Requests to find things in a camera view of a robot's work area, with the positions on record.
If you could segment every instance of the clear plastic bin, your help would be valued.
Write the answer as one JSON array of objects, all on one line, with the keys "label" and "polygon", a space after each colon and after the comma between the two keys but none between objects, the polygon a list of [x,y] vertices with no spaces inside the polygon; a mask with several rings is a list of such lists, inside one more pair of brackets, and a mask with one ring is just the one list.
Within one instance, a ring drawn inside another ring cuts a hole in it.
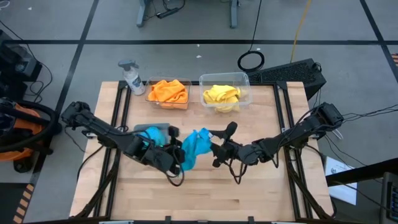
[{"label": "clear plastic bin", "polygon": [[[151,101],[148,100],[148,95],[152,91],[152,85],[160,82],[161,80],[166,80],[167,82],[171,82],[173,80],[178,80],[181,84],[185,86],[185,89],[188,93],[188,98],[186,103],[175,103],[175,102],[159,102],[159,101]],[[146,92],[145,92],[145,100],[146,102],[151,103],[151,105],[155,108],[163,108],[163,109],[188,109],[189,98],[191,95],[191,80],[187,78],[169,78],[169,77],[150,77],[146,83]]]},{"label": "clear plastic bin", "polygon": [[[230,111],[240,111],[245,109],[253,102],[253,95],[250,89],[248,75],[243,72],[206,74],[199,78],[200,101],[203,106],[216,112],[228,113]],[[229,85],[239,88],[241,97],[238,103],[214,103],[209,104],[205,101],[203,93],[210,90],[213,85]]]}]

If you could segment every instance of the blue cloth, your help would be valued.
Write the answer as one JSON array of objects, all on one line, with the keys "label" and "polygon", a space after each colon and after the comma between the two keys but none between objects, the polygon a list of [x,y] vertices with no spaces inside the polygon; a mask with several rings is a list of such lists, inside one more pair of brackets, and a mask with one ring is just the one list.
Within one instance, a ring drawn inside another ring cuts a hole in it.
[{"label": "blue cloth", "polygon": [[[141,132],[141,133],[139,133],[139,135],[141,135],[142,137],[154,140],[156,146],[163,146],[166,144],[166,136],[163,134],[163,132],[159,128],[149,127],[145,131],[146,131],[146,133]],[[145,146],[149,145],[149,143],[147,141],[144,141],[144,144],[145,144]]]},{"label": "blue cloth", "polygon": [[182,143],[182,150],[185,151],[185,162],[182,163],[184,171],[193,169],[197,155],[211,152],[209,133],[206,128],[202,128],[199,133],[193,130],[192,134]]}]

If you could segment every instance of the gray floor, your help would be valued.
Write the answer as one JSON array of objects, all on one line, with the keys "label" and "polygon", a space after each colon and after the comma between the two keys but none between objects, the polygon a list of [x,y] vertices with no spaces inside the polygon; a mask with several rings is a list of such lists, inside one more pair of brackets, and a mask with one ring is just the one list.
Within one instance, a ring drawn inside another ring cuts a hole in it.
[{"label": "gray floor", "polygon": [[[135,26],[138,1],[100,0],[88,32],[88,40],[160,40],[160,39],[250,39],[256,20],[258,0],[242,0],[238,28],[229,28],[229,4],[216,0],[187,0],[180,12]],[[385,40],[398,40],[394,16],[395,0],[366,0]],[[12,0],[0,11],[0,20],[24,39],[78,40],[85,26],[93,0]],[[292,40],[306,0],[265,0],[256,39]],[[161,1],[156,9],[163,11]],[[153,14],[153,7],[148,15]],[[300,40],[377,40],[359,0],[314,0],[300,31]],[[239,71],[237,58],[248,45],[85,45],[80,55],[64,107],[72,101],[85,101],[95,108],[102,81],[122,79],[117,62],[133,58],[141,66],[143,79],[151,76],[186,77],[197,80],[205,73]],[[43,94],[43,104],[55,108],[68,74],[76,45],[31,45],[36,57],[50,67],[54,81]],[[255,45],[266,56],[264,68],[288,63],[291,45]],[[398,46],[389,46],[398,53]],[[320,62],[327,84],[322,101],[334,103],[342,113],[362,113],[397,103],[398,83],[378,45],[298,45],[295,60],[313,58]],[[245,60],[246,66],[256,59]],[[39,80],[47,82],[46,70]],[[398,156],[396,114],[363,118],[340,128],[345,137],[337,140],[342,151],[365,164]],[[86,140],[78,132],[71,134],[81,146]],[[328,144],[319,141],[321,151],[337,159]],[[45,160],[25,221],[67,218],[75,192],[75,180],[83,154],[64,134],[52,141],[53,155]],[[338,153],[348,164],[356,161]],[[12,164],[0,164],[0,182],[27,182],[31,173],[17,174]],[[359,189],[375,200],[380,199],[380,184],[362,182]],[[338,217],[378,222],[378,207],[358,196],[358,205],[336,201]]]}]

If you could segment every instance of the wooden table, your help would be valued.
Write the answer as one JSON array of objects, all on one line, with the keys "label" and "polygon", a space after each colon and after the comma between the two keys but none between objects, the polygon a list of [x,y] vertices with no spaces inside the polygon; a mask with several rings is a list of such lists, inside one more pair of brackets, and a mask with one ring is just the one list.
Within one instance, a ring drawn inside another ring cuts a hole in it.
[{"label": "wooden table", "polygon": [[[117,82],[103,82],[96,105],[95,116],[110,123],[117,92]],[[302,83],[288,83],[290,104],[294,120],[308,111],[308,103]],[[241,113],[213,114],[200,103],[199,86],[192,87],[188,110],[154,109],[144,96],[131,96],[127,125],[170,123],[180,128],[179,139],[184,139],[192,130],[203,127],[224,130],[226,125],[238,123],[233,139],[243,144],[255,139],[273,137],[280,133],[275,98],[271,86],[252,86],[253,103]],[[287,117],[280,92],[282,109]],[[119,120],[124,97],[120,107]],[[317,142],[309,144],[317,148]],[[96,139],[88,140],[85,158],[99,148]],[[186,172],[181,187],[170,185],[165,175],[152,167],[142,166],[122,156],[118,182],[114,195],[112,219],[117,220],[240,220],[253,216],[257,221],[293,221],[292,200],[285,168],[284,152],[281,150],[280,166],[276,169],[268,162],[248,167],[242,183],[237,185],[226,166],[212,166],[212,153],[200,155],[193,170]],[[100,179],[104,150],[91,158],[81,170],[70,215],[76,215],[89,201]],[[323,209],[333,213],[322,162],[311,149],[302,152],[303,168],[309,191]],[[302,217],[305,217],[302,194],[297,191]],[[108,193],[104,194],[101,214],[104,214]]]}]

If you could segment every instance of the orange cloth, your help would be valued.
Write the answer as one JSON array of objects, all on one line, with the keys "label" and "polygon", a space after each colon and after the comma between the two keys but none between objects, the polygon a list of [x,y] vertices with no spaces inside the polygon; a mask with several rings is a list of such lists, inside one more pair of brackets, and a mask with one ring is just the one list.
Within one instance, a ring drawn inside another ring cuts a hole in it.
[{"label": "orange cloth", "polygon": [[188,92],[185,86],[178,80],[167,82],[161,80],[160,82],[152,85],[152,91],[148,95],[148,100],[161,103],[160,106],[165,109],[187,109],[188,108]]}]

